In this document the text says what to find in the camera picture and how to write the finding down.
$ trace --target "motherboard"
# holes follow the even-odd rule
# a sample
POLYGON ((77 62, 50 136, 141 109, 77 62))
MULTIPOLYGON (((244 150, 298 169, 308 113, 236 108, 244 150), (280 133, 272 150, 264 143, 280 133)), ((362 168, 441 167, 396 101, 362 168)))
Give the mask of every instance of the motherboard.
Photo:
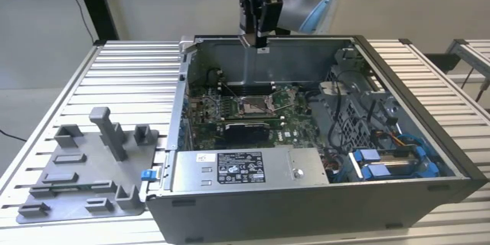
POLYGON ((324 147, 308 91, 300 85, 276 85, 270 91, 238 95, 229 86, 200 91, 190 100, 196 150, 324 147))

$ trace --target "power supply label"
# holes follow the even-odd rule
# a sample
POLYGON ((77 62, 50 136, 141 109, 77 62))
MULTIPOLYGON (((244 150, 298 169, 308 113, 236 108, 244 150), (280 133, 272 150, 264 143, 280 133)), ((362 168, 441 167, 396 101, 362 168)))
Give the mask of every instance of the power supply label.
POLYGON ((218 153, 218 182, 266 183, 262 152, 218 153))

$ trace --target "white wall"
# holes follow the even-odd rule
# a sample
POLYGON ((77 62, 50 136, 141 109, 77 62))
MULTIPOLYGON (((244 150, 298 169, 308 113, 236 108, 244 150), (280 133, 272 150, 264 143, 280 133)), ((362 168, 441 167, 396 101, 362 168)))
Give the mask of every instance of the white wall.
POLYGON ((238 33, 238 0, 109 0, 109 5, 122 39, 238 33))
MULTIPOLYGON (((122 39, 236 34, 238 0, 109 0, 122 39)), ((411 38, 444 51, 490 37, 489 0, 338 0, 330 32, 411 38)), ((74 0, 0 0, 0 88, 62 87, 89 49, 74 0)))
POLYGON ((338 0, 330 33, 409 38, 444 52, 455 38, 490 38, 490 0, 338 0))
POLYGON ((0 0, 0 89, 65 86, 91 44, 74 0, 0 0))
MULTIPOLYGON (((238 31, 238 0, 109 3, 126 40, 178 41, 182 35, 238 31)), ((90 48, 75 0, 0 0, 0 89, 65 86, 90 48)))

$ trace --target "gray floor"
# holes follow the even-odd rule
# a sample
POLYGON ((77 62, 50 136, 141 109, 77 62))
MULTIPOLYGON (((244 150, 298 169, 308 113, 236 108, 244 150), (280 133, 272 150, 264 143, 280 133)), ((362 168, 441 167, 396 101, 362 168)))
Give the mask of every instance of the gray floor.
MULTIPOLYGON (((37 128, 62 88, 0 90, 0 129, 27 139, 37 128)), ((0 175, 25 142, 0 135, 0 175)))

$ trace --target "metal rail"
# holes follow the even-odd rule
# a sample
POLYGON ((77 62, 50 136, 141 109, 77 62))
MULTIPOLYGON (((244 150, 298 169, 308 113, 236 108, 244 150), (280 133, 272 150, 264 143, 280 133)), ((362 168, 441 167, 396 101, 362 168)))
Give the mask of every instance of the metal rail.
MULTIPOLYGON (((370 43, 490 178, 488 114, 413 45, 398 40, 370 43)), ((177 42, 111 41, 93 50, 0 179, 0 242, 66 244, 69 238, 75 238, 83 244, 165 243, 149 211, 141 216, 29 225, 19 225, 15 217, 29 187, 37 183, 55 150, 53 138, 58 126, 78 123, 82 131, 98 131, 87 116, 94 106, 109 106, 111 120, 125 129, 149 123, 161 131, 158 148, 165 149, 180 64, 177 42)), ((490 185, 487 185, 464 202, 436 208, 411 229, 233 244, 463 244, 489 240, 490 185)))
POLYGON ((457 54, 490 79, 490 40, 455 40, 447 53, 457 54))

